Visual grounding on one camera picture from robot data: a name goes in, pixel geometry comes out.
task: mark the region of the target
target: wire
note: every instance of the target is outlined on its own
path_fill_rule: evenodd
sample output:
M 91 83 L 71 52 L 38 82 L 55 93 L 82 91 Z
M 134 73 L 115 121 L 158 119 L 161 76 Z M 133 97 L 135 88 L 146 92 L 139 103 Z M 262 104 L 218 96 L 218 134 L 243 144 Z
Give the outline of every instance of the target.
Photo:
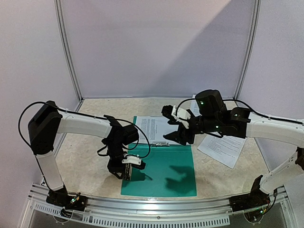
M 192 101 L 192 100 L 195 100 L 195 98 L 185 99 L 185 100 L 183 100 L 182 102 L 180 102 L 179 105 L 178 105 L 177 108 L 176 108 L 175 115 L 177 116 L 177 111 L 179 110 L 180 106 L 181 106 L 184 102 L 186 102 L 186 101 Z
M 275 197 L 275 199 L 274 199 L 274 202 L 272 203 L 272 205 L 269 207 L 269 206 L 267 206 L 267 210 L 266 211 L 264 211 L 264 213 L 263 213 L 263 215 L 264 214 L 266 214 L 266 213 L 268 213 L 268 211 L 270 211 L 270 209 L 274 206 L 274 204 L 276 203 L 276 197 L 277 197 L 277 189 L 275 189 L 274 190 L 274 197 Z
M 151 153 L 151 145 L 149 143 L 149 140 L 148 140 L 148 137 L 146 136 L 146 134 L 142 131 L 142 129 L 140 129 L 136 124 L 130 122 L 130 121 L 127 121 L 127 120 L 122 120 L 122 119 L 116 119 L 117 121 L 125 121 L 126 123 L 129 123 L 129 124 L 132 124 L 134 125 L 142 134 L 143 136 L 145 137 L 147 143 L 148 143 L 148 147 L 149 147 L 149 150 L 148 150 L 148 153 L 145 155 L 145 156 L 136 156 L 134 154 L 127 154 L 126 156 L 136 156 L 136 157 L 139 157 L 139 158 L 146 158 L 149 156 L 149 154 Z
M 106 157 L 106 156 L 109 156 L 108 153 L 105 153 L 105 154 L 102 154 L 102 153 L 99 153 L 101 151 L 103 151 L 105 148 L 107 148 L 107 145 L 104 146 L 103 148 L 100 148 L 98 151 L 97 151 L 97 154 L 101 157 Z
M 86 116 L 86 117 L 92 117 L 92 118 L 100 119 L 100 120 L 109 120 L 109 119 L 107 119 L 107 118 L 105 118 L 105 117 L 93 116 L 93 115 L 89 115 L 89 114 L 85 114 L 85 113 L 79 113 L 79 112 L 73 112 L 73 111 L 65 110 L 65 109 L 59 108 L 59 107 L 57 107 L 57 106 L 53 106 L 53 105 L 48 104 L 48 103 L 43 102 L 43 101 L 36 101 L 36 102 L 33 102 L 33 103 L 31 103 L 30 105 L 28 105 L 28 106 L 22 111 L 22 113 L 20 114 L 19 120 L 18 120 L 18 132 L 19 132 L 19 135 L 20 135 L 20 137 L 22 138 L 22 140 L 26 143 L 26 145 L 29 146 L 29 148 L 31 148 L 31 145 L 30 145 L 29 142 L 24 138 L 24 136 L 23 136 L 23 134 L 22 134 L 22 132 L 21 132 L 20 124 L 21 124 L 21 119 L 22 119 L 24 113 L 25 113 L 30 107 L 32 107 L 32 106 L 34 106 L 34 105 L 37 105 L 37 104 L 48 105 L 48 106 L 53 107 L 53 108 L 55 108 L 55 109 L 57 109 L 57 110 L 59 110 L 59 111 L 62 111 L 62 112 L 67 112 L 67 113 L 71 113 L 71 114 L 77 114 L 77 115 Z M 150 146 L 149 140 L 148 140 L 147 136 L 145 135 L 145 133 L 144 133 L 136 124 L 134 124 L 134 123 L 132 123 L 132 122 L 130 122 L 130 121 L 127 121 L 127 120 L 124 120 L 124 119 L 116 119 L 116 118 L 113 118 L 113 119 L 114 119 L 114 120 L 117 120 L 117 121 L 122 121 L 122 122 L 129 123 L 129 124 L 135 126 L 135 127 L 143 134 L 143 136 L 145 137 L 145 139 L 146 139 L 146 141 L 147 141 L 147 143 L 148 143 L 149 150 L 148 150 L 148 153 L 147 153 L 145 156 L 142 156 L 142 157 L 139 157 L 139 158 L 146 158 L 146 157 L 150 154 L 150 152 L 151 152 L 151 146 Z
M 288 119 L 284 119 L 284 118 L 277 118 L 277 117 L 272 117 L 272 116 L 268 116 L 268 115 L 265 115 L 265 114 L 261 114 L 261 113 L 258 113 L 256 110 L 254 110 L 252 107 L 250 107 L 248 104 L 246 104 L 244 101 L 240 101 L 240 100 L 234 100 L 234 99 L 225 99 L 223 101 L 235 101 L 235 102 L 240 102 L 242 104 L 244 104 L 245 106 L 247 106 L 247 108 L 250 109 L 250 111 L 252 111 L 253 113 L 261 116 L 261 117 L 264 117 L 264 118 L 267 118 L 267 119 L 271 119 L 271 120 L 279 120 L 279 121 L 285 121 L 285 122 L 290 122 L 290 123 L 296 123 L 296 124 L 301 124 L 302 125 L 302 122 L 300 121 L 296 121 L 296 120 L 288 120 Z
M 136 145 L 135 145 L 134 147 L 132 147 L 132 148 L 127 148 L 127 147 L 125 147 L 125 146 L 123 145 L 123 148 L 124 148 L 125 150 L 132 151 L 132 150 L 134 150 L 134 149 L 138 146 L 138 143 L 139 143 L 139 138 L 138 138 L 138 140 L 137 140 L 137 142 L 136 142 Z

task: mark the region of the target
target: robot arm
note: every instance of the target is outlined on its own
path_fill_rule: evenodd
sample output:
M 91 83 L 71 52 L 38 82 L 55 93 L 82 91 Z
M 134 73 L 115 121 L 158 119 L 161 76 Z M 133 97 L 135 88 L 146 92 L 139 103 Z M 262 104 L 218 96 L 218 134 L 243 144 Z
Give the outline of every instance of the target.
M 123 151 L 124 145 L 135 142 L 139 138 L 137 129 L 133 125 L 121 126 L 114 117 L 107 115 L 91 117 L 62 110 L 57 108 L 53 101 L 48 101 L 41 107 L 28 124 L 30 146 L 50 189 L 47 202 L 62 207 L 68 206 L 69 209 L 83 210 L 87 198 L 69 196 L 61 179 L 53 154 L 57 133 L 76 133 L 102 138 L 103 144 L 107 147 L 106 155 L 110 157 L 108 170 L 119 179 L 129 180 L 131 168 L 143 170 L 145 163 L 141 158 L 127 155 Z
M 206 90 L 195 97 L 199 106 L 200 116 L 194 116 L 190 110 L 176 106 L 164 106 L 163 116 L 169 124 L 178 124 L 177 131 L 164 138 L 182 145 L 192 144 L 196 134 L 223 135 L 240 138 L 256 137 L 290 143 L 298 147 L 297 151 L 285 162 L 270 173 L 258 177 L 249 195 L 231 200 L 234 209 L 248 209 L 264 205 L 269 200 L 269 193 L 282 186 L 288 180 L 304 173 L 304 120 L 283 119 L 281 117 L 258 115 L 248 108 L 227 110 L 219 91 Z M 250 197 L 258 196 L 259 200 Z M 251 201 L 249 205 L 236 205 L 235 201 Z

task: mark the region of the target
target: beige floor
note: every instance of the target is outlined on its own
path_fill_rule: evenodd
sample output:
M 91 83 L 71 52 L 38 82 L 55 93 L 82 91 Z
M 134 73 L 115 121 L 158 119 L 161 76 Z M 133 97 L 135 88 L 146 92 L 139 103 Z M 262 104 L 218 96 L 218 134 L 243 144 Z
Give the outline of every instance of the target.
M 177 105 L 183 99 L 177 98 L 124 98 L 87 99 L 80 112 L 93 115 L 113 115 L 129 121 L 135 115 L 161 115 L 164 105 Z M 226 103 L 228 109 L 234 102 Z M 190 102 L 182 106 L 189 108 Z M 192 145 L 197 196 L 187 198 L 157 198 L 163 200 L 203 199 L 248 192 L 253 180 L 268 169 L 254 139 L 248 138 L 241 155 L 230 169 L 197 150 L 204 135 L 198 135 Z M 107 170 L 108 157 L 100 157 L 96 151 L 103 147 L 101 139 L 93 136 L 67 134 L 57 155 L 59 171 L 68 191 L 87 195 L 121 198 L 146 199 L 120 194 L 122 181 Z

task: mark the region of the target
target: teal plastic folder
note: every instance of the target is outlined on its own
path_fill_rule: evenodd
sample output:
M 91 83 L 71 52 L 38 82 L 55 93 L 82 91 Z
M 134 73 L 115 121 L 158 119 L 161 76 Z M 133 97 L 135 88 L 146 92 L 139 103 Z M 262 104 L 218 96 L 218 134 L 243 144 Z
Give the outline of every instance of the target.
M 129 151 L 146 155 L 148 145 L 139 144 Z M 191 146 L 170 145 L 152 147 L 143 161 L 144 170 L 132 170 L 131 180 L 123 181 L 122 195 L 143 197 L 190 197 L 196 196 L 196 183 Z

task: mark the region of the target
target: paper sheet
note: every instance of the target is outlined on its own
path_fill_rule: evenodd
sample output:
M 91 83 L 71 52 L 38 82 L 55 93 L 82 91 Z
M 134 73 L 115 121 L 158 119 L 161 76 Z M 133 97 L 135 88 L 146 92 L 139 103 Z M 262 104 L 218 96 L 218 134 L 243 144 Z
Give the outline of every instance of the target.
M 223 138 L 207 135 L 198 146 L 198 149 L 211 158 L 233 169 L 246 139 L 233 136 Z
M 170 145 L 179 145 L 176 142 L 166 140 L 163 135 L 177 131 L 178 125 L 169 125 L 168 119 L 163 116 L 137 116 L 135 124 L 146 134 L 150 143 L 168 142 Z M 139 133 L 139 143 L 147 144 L 144 135 Z
M 192 113 L 195 115 L 195 116 L 198 116 L 200 115 L 200 109 L 199 109 L 199 106 L 198 104 L 196 103 L 196 100 L 192 100 L 191 101 L 191 106 L 190 106 L 190 110 L 192 111 Z

